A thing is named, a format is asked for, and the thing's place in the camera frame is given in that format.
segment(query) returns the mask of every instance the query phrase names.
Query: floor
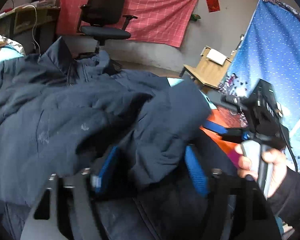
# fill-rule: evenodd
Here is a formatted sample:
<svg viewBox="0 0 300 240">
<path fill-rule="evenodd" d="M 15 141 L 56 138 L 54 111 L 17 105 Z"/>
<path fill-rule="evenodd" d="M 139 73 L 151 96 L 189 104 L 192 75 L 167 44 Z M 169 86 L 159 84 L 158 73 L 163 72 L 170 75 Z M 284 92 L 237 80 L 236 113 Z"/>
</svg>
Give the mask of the floor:
<svg viewBox="0 0 300 240">
<path fill-rule="evenodd" d="M 122 68 L 124 69 L 146 70 L 152 72 L 153 74 L 156 74 L 157 76 L 179 78 L 179 72 L 175 72 L 172 70 L 127 61 L 118 60 L 118 62 L 122 65 Z"/>
</svg>

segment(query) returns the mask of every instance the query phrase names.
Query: wooden chair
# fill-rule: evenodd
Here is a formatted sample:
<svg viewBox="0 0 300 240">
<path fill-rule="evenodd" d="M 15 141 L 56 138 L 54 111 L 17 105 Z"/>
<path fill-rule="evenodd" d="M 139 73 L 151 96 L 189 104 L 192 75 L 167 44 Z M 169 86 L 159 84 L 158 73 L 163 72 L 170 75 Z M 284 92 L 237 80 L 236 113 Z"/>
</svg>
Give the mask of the wooden chair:
<svg viewBox="0 0 300 240">
<path fill-rule="evenodd" d="M 201 53 L 202 58 L 197 67 L 183 65 L 183 69 L 179 76 L 182 77 L 185 71 L 187 71 L 195 80 L 199 81 L 202 85 L 218 89 L 218 84 L 226 74 L 232 60 L 226 58 L 224 64 L 219 65 L 218 63 L 207 58 L 210 50 L 210 47 L 205 47 L 203 49 Z"/>
</svg>

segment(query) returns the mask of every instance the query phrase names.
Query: metal screw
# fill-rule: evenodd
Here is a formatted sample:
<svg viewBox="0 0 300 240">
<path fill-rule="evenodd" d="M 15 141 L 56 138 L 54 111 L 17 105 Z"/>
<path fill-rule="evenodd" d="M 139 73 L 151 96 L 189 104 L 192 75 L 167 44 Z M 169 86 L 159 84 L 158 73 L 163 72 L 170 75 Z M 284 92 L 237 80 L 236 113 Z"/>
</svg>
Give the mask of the metal screw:
<svg viewBox="0 0 300 240">
<path fill-rule="evenodd" d="M 213 169 L 211 169 L 211 173 L 214 175 L 220 175 L 220 174 L 222 174 L 222 170 L 213 168 Z"/>
<path fill-rule="evenodd" d="M 56 176 L 56 173 L 52 173 L 49 180 L 54 180 L 55 176 Z"/>
<path fill-rule="evenodd" d="M 87 175 L 90 173 L 90 168 L 85 168 L 83 171 L 82 171 L 82 175 Z"/>
</svg>

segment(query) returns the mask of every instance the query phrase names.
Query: red checkered cloth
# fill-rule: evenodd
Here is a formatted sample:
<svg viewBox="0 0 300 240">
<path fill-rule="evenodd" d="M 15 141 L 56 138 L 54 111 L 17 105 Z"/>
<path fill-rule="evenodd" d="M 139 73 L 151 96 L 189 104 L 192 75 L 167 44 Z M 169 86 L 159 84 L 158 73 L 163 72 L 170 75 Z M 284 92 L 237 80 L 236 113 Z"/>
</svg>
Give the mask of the red checkered cloth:
<svg viewBox="0 0 300 240">
<path fill-rule="evenodd" d="M 57 26 L 60 35 L 76 35 L 80 6 L 88 0 L 61 0 Z M 197 0 L 126 0 L 123 14 L 135 15 L 126 29 L 130 40 L 180 47 Z M 111 27 L 122 28 L 124 18 Z"/>
</svg>

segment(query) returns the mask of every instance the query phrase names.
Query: orange fabric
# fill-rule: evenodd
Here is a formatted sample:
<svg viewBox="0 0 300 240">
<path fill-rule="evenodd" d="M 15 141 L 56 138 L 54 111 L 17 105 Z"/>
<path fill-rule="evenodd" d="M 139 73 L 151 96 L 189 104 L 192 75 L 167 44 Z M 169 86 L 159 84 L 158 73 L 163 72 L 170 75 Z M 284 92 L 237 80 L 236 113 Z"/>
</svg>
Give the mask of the orange fabric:
<svg viewBox="0 0 300 240">
<path fill-rule="evenodd" d="M 229 126 L 227 126 L 224 120 L 222 119 L 222 116 L 220 115 L 217 109 L 212 110 L 212 113 L 208 117 L 208 120 L 216 124 L 222 125 L 223 127 L 229 128 Z M 226 154 L 228 154 L 231 150 L 233 150 L 234 147 L 237 145 L 237 143 L 223 141 L 221 139 L 221 136 L 219 136 L 215 132 L 207 130 L 203 127 L 200 127 L 200 129 L 204 131 L 212 140 L 214 140 L 214 142 L 218 144 L 220 149 L 223 150 Z"/>
</svg>

